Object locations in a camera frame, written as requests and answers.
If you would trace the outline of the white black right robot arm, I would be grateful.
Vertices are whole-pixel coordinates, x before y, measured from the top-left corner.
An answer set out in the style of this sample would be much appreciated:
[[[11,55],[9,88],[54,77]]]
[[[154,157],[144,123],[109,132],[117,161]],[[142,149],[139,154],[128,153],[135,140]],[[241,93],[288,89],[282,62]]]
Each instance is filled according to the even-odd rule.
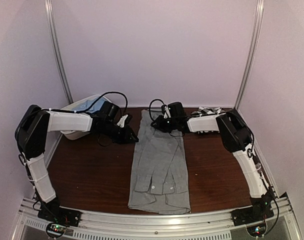
[[[248,216],[258,221],[270,214],[275,196],[255,153],[254,134],[235,109],[200,107],[187,115],[183,109],[163,105],[161,112],[151,118],[151,126],[164,133],[174,130],[183,134],[218,132],[224,148],[236,158],[248,184],[252,204]]]

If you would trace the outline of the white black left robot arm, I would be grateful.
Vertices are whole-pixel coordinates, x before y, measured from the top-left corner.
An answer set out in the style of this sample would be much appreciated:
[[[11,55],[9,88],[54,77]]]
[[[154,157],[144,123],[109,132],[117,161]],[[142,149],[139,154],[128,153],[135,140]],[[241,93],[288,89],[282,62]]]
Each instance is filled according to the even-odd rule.
[[[53,222],[64,218],[64,211],[52,201],[57,197],[44,160],[47,134],[49,132],[76,131],[109,137],[116,144],[136,144],[139,138],[129,126],[130,114],[123,115],[118,122],[114,117],[119,107],[106,102],[96,112],[45,109],[30,105],[23,115],[14,138],[23,164],[27,166],[32,185],[41,202],[47,204],[44,213]]]

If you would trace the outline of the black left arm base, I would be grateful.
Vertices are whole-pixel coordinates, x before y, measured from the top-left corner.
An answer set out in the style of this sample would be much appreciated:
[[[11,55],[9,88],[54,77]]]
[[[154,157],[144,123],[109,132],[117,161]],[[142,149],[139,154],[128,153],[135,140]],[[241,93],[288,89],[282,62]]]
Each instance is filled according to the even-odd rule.
[[[68,227],[78,227],[81,212],[78,210],[60,207],[58,203],[42,202],[37,217]]]

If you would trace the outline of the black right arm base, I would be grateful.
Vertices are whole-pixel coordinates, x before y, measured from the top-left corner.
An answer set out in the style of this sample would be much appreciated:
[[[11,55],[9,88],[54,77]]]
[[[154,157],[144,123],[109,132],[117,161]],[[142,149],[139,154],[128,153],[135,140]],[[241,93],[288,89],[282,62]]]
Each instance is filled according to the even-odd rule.
[[[248,225],[272,218],[274,211],[271,205],[254,204],[246,208],[238,208],[231,212],[231,219],[234,226]]]

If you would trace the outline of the grey long sleeve shirt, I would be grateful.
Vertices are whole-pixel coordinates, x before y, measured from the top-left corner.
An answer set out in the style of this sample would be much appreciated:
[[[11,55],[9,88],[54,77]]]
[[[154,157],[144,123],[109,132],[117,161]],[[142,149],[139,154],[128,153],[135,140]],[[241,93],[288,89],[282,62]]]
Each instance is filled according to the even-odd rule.
[[[151,126],[156,112],[141,111],[131,167],[128,208],[162,215],[191,211],[183,135]]]

